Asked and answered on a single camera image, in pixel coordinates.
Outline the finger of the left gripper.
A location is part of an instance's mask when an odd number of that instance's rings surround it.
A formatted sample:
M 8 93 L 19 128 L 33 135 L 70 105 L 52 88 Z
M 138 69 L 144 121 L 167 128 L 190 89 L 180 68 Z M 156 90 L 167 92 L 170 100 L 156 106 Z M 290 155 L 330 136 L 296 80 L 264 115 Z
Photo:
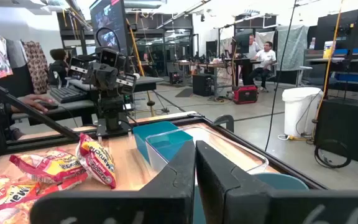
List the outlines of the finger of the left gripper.
M 97 71 L 102 69 L 102 63 L 95 55 L 79 55 L 70 59 L 67 75 L 86 84 L 101 87 Z
M 104 89 L 108 91 L 117 90 L 119 93 L 131 94 L 134 92 L 137 75 L 120 72 L 115 67 L 107 66 L 104 71 Z

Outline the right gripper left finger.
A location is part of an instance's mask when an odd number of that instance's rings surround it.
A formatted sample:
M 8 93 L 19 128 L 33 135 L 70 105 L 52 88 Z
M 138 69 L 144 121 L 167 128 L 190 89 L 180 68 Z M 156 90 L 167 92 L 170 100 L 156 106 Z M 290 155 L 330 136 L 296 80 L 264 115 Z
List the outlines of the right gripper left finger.
M 30 224 L 190 224 L 195 162 L 188 141 L 140 190 L 54 192 L 34 203 Z

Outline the red yellow noodle packet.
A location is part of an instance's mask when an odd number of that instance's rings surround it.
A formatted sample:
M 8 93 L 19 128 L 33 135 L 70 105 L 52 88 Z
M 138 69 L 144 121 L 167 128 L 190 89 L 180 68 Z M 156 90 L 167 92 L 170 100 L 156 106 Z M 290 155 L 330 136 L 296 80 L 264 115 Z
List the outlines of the red yellow noodle packet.
M 9 161 L 28 178 L 46 184 L 57 184 L 73 178 L 84 181 L 88 177 L 76 156 L 59 149 L 43 154 L 13 154 Z
M 76 157 L 90 176 L 111 189 L 116 188 L 114 159 L 98 141 L 81 133 Z
M 10 180 L 1 176 L 0 224 L 30 224 L 30 210 L 40 197 L 72 189 L 87 177 L 87 174 L 81 174 L 57 184 L 46 184 L 25 178 Z

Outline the person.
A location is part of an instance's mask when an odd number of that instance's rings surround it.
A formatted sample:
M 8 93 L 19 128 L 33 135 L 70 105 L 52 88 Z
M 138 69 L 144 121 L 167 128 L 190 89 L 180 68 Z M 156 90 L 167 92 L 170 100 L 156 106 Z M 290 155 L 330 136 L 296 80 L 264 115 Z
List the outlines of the person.
M 272 65 L 277 62 L 276 53 L 272 50 L 272 47 L 273 43 L 266 41 L 264 43 L 264 48 L 258 51 L 253 58 L 253 60 L 258 60 L 260 63 L 249 74 L 249 82 L 253 85 L 254 78 L 260 75 L 261 84 L 260 87 L 258 87 L 259 92 L 268 92 L 266 87 L 266 79 L 272 70 Z
M 254 39 L 254 35 L 249 35 L 249 52 L 247 54 L 247 58 L 254 58 L 257 54 L 257 52 L 260 51 L 260 47 L 258 43 Z
M 50 50 L 50 56 L 54 59 L 48 66 L 48 82 L 52 86 L 64 86 L 67 84 L 68 55 L 64 49 Z

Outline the black keyboard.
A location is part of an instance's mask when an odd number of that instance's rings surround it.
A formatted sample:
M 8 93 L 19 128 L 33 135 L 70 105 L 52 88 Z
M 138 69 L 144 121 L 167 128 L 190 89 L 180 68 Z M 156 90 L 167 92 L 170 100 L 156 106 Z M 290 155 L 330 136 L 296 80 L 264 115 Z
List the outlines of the black keyboard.
M 85 100 L 87 98 L 87 92 L 82 91 L 75 86 L 51 88 L 49 94 L 59 103 L 70 103 Z

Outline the black desk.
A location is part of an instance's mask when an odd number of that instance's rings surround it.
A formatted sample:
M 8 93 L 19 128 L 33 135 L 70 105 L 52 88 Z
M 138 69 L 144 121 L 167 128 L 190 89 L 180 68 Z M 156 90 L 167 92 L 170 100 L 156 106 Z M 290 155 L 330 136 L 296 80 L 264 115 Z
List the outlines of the black desk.
M 157 83 L 162 81 L 163 78 L 140 77 L 135 84 L 134 93 L 156 90 Z M 91 99 L 96 98 L 96 94 L 98 93 L 97 88 L 93 85 L 83 84 L 80 80 L 70 80 L 69 83 L 69 87 L 84 91 L 86 97 L 82 100 L 69 103 L 59 103 L 56 101 L 54 104 L 58 105 L 58 107 L 53 110 L 48 110 L 45 115 L 54 121 L 68 119 L 72 116 L 81 116 L 85 124 L 90 124 L 91 115 L 96 114 L 96 108 Z

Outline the black computer mouse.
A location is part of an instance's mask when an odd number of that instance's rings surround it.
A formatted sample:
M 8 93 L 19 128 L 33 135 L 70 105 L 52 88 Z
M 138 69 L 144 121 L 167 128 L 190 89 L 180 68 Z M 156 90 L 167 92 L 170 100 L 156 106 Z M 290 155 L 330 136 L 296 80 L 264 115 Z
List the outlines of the black computer mouse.
M 44 108 L 48 109 L 48 110 L 54 110 L 57 109 L 59 106 L 54 104 L 54 103 L 47 103 L 44 101 L 39 101 L 39 104 L 42 105 Z

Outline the large black monitor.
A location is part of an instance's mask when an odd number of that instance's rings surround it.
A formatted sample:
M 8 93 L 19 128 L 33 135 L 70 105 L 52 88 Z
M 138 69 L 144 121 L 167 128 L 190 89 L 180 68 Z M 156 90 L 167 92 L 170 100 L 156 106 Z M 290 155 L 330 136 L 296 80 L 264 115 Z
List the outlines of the large black monitor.
M 129 31 L 124 0 L 95 0 L 89 7 L 97 47 L 112 47 L 129 54 Z

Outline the black computer tower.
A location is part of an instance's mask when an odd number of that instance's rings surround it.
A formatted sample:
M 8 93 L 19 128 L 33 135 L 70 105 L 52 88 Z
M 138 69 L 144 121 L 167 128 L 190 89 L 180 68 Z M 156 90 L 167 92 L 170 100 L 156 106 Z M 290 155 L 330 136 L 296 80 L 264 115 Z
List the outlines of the black computer tower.
M 213 78 L 208 74 L 193 75 L 192 87 L 193 93 L 199 96 L 211 96 Z

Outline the black table clamp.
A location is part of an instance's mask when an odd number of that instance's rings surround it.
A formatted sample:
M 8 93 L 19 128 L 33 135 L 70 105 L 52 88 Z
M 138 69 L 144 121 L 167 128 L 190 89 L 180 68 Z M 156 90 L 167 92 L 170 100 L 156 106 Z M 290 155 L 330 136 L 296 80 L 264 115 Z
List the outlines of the black table clamp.
M 232 133 L 234 132 L 234 118 L 229 114 L 224 114 L 224 115 L 221 115 L 221 116 L 217 117 L 213 121 L 213 124 L 215 126 L 225 124 L 227 130 L 229 130 Z

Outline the red black equipment box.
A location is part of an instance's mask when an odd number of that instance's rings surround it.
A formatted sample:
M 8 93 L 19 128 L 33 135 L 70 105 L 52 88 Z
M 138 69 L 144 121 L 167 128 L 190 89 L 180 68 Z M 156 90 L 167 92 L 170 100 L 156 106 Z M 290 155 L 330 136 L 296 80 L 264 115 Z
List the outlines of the red black equipment box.
M 258 88 L 255 85 L 235 87 L 233 93 L 233 102 L 238 105 L 255 103 L 259 96 Z

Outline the white trash bin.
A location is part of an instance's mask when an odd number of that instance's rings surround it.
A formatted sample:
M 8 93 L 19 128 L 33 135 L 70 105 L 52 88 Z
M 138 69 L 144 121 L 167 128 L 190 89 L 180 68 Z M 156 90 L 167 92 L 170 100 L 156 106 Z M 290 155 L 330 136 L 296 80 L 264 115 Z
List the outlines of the white trash bin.
M 298 87 L 286 89 L 282 93 L 285 103 L 284 134 L 293 137 L 310 136 L 313 132 L 313 120 L 323 91 L 316 87 Z

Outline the black cabinet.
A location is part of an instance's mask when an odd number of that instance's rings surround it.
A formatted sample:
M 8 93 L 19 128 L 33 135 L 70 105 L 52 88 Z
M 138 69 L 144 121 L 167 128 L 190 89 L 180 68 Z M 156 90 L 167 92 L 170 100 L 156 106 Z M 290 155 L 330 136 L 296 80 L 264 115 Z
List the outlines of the black cabinet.
M 358 162 L 358 101 L 323 100 L 314 144 L 315 159 L 323 166 L 335 169 Z

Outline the grey tarp sheet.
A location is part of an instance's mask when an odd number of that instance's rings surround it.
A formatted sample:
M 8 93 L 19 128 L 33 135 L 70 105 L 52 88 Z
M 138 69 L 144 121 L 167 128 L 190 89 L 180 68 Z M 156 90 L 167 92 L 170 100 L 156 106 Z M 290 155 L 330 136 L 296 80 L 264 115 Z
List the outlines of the grey tarp sheet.
M 304 51 L 307 49 L 308 26 L 295 25 L 276 28 L 277 43 L 277 69 L 286 71 L 298 70 L 304 62 Z

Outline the black diagonal frame strut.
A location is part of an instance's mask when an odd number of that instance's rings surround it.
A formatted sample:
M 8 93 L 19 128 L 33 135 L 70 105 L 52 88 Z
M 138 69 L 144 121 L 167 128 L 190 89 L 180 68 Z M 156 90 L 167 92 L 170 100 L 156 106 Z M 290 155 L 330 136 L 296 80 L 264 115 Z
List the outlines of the black diagonal frame strut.
M 6 89 L 0 86 L 0 99 L 3 102 L 9 103 L 12 106 L 20 109 L 21 112 L 33 117 L 37 121 L 40 121 L 43 124 L 46 124 L 48 127 L 52 128 L 53 130 L 57 131 L 61 135 L 69 138 L 71 140 L 79 140 L 79 134 L 74 132 L 67 127 L 62 126 L 61 124 L 56 123 L 54 120 L 50 119 L 48 116 L 43 115 L 41 112 L 38 112 L 36 109 L 26 105 L 21 100 L 17 99 L 13 95 L 11 95 Z

